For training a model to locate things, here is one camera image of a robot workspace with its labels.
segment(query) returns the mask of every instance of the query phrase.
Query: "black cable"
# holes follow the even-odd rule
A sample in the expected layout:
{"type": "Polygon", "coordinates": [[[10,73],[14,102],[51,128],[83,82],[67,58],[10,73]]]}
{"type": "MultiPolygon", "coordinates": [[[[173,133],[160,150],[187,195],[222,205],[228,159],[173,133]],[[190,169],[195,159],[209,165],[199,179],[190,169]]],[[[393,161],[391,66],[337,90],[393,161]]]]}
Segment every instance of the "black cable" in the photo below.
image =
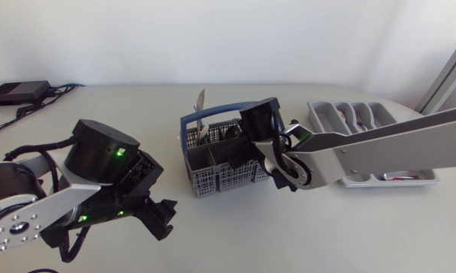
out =
{"type": "Polygon", "coordinates": [[[52,175],[52,189],[54,193],[57,193],[60,190],[59,186],[59,179],[58,179],[58,172],[55,170],[55,162],[54,159],[47,153],[47,151],[53,149],[61,149],[70,145],[73,145],[77,142],[77,139],[72,136],[66,140],[60,141],[58,143],[49,143],[49,144],[41,144],[41,145],[25,145],[16,148],[15,150],[8,152],[5,154],[5,158],[3,161],[12,161],[16,159],[19,155],[29,152],[38,152],[40,153],[44,159],[47,161],[47,165],[49,166],[49,170],[51,171],[52,175]]]}
{"type": "Polygon", "coordinates": [[[59,273],[59,272],[57,272],[54,269],[41,268],[41,269],[32,270],[29,273],[59,273]]]}
{"type": "Polygon", "coordinates": [[[49,166],[49,169],[51,170],[51,175],[52,175],[52,190],[54,191],[54,193],[57,193],[59,191],[59,179],[58,179],[58,172],[55,170],[54,159],[52,159],[50,154],[46,151],[40,151],[39,153],[47,161],[47,165],[49,166]]]}
{"type": "Polygon", "coordinates": [[[91,227],[83,227],[81,228],[81,232],[77,235],[77,239],[74,242],[73,247],[69,250],[69,235],[64,237],[62,245],[59,247],[59,252],[61,253],[61,260],[63,262],[72,262],[74,258],[76,258],[79,250],[81,249],[84,239],[86,238],[86,234],[90,231],[91,227]]]}
{"type": "Polygon", "coordinates": [[[74,84],[64,85],[64,86],[60,86],[60,87],[51,87],[51,89],[49,89],[51,91],[50,92],[48,91],[49,92],[48,96],[54,96],[53,100],[46,102],[46,103],[43,102],[39,105],[32,105],[31,108],[29,108],[29,106],[26,106],[25,108],[19,108],[17,110],[16,118],[14,120],[1,124],[0,130],[3,130],[4,128],[14,124],[15,122],[21,120],[22,118],[25,118],[28,115],[31,115],[31,114],[37,112],[38,110],[40,110],[42,108],[45,108],[48,105],[51,105],[52,103],[56,102],[59,98],[61,98],[63,95],[69,93],[70,91],[72,91],[74,88],[76,88],[78,86],[82,86],[82,85],[74,83],[74,84]]]}
{"type": "Polygon", "coordinates": [[[3,161],[12,161],[16,159],[19,155],[28,152],[45,152],[50,151],[53,149],[62,149],[64,147],[73,145],[77,142],[77,138],[71,136],[66,140],[62,140],[58,143],[48,143],[48,144],[40,144],[40,145],[25,145],[16,148],[15,150],[8,152],[5,154],[5,159],[3,161]]]}

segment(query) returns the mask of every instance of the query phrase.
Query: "cutlery basket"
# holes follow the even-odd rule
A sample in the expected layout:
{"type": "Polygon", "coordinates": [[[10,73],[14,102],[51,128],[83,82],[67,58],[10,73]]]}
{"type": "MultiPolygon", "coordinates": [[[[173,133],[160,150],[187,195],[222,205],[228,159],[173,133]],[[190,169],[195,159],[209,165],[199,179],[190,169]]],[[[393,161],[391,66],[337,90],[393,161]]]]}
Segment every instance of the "cutlery basket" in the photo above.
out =
{"type": "Polygon", "coordinates": [[[224,139],[226,131],[238,126],[238,118],[209,125],[207,144],[199,144],[197,128],[187,129],[187,124],[202,118],[221,114],[227,111],[242,109],[254,102],[240,102],[230,105],[221,105],[205,109],[181,118],[181,146],[189,180],[193,191],[198,198],[210,196],[216,192],[233,190],[246,186],[249,182],[267,180],[268,174],[259,163],[250,160],[246,164],[233,170],[228,164],[228,151],[243,140],[233,138],[224,139]]]}

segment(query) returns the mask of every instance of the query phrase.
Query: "silverware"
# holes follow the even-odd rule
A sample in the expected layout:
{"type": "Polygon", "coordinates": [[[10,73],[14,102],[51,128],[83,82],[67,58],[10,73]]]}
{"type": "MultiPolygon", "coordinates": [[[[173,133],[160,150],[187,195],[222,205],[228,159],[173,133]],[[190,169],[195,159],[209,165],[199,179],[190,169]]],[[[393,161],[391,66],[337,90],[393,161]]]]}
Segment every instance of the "silverware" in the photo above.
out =
{"type": "Polygon", "coordinates": [[[367,131],[366,125],[364,125],[363,120],[361,119],[361,113],[356,111],[356,124],[361,128],[362,131],[367,131]]]}
{"type": "MultiPolygon", "coordinates": [[[[196,111],[204,110],[204,97],[206,96],[206,89],[203,89],[197,96],[196,111]]],[[[197,120],[197,137],[200,137],[201,120],[197,120]]]]}
{"type": "Polygon", "coordinates": [[[198,143],[197,145],[200,146],[200,141],[207,135],[207,133],[209,132],[209,125],[206,124],[203,129],[200,131],[200,135],[199,135],[199,139],[198,139],[198,143]]]}
{"type": "Polygon", "coordinates": [[[383,173],[382,174],[382,178],[386,181],[393,181],[393,180],[417,180],[417,179],[420,179],[418,176],[416,175],[404,175],[404,176],[395,176],[395,177],[392,177],[390,176],[389,174],[386,174],[386,173],[383,173]]]}

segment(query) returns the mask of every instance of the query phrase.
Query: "metal fork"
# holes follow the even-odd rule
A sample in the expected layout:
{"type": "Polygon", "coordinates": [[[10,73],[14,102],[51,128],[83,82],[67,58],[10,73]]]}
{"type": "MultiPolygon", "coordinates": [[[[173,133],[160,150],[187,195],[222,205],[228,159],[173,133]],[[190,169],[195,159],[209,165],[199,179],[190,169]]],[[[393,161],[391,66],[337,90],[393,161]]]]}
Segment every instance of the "metal fork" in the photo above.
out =
{"type": "Polygon", "coordinates": [[[361,128],[362,131],[367,131],[366,125],[364,125],[363,120],[361,119],[361,113],[356,111],[356,124],[361,128]]]}

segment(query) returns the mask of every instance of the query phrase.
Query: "green led light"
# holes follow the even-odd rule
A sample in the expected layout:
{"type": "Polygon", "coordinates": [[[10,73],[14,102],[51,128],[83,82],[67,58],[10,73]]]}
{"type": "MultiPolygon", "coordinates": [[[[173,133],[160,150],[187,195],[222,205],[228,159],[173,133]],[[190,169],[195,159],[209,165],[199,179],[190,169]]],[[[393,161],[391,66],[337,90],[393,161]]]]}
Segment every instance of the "green led light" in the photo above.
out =
{"type": "Polygon", "coordinates": [[[85,220],[87,220],[87,219],[88,219],[87,216],[81,215],[81,216],[79,217],[79,220],[77,220],[77,221],[78,221],[78,222],[82,222],[82,221],[85,221],[85,220]]]}
{"type": "Polygon", "coordinates": [[[120,148],[120,149],[118,149],[118,151],[116,152],[116,155],[117,155],[117,156],[123,156],[124,151],[126,151],[125,148],[120,148]]]}

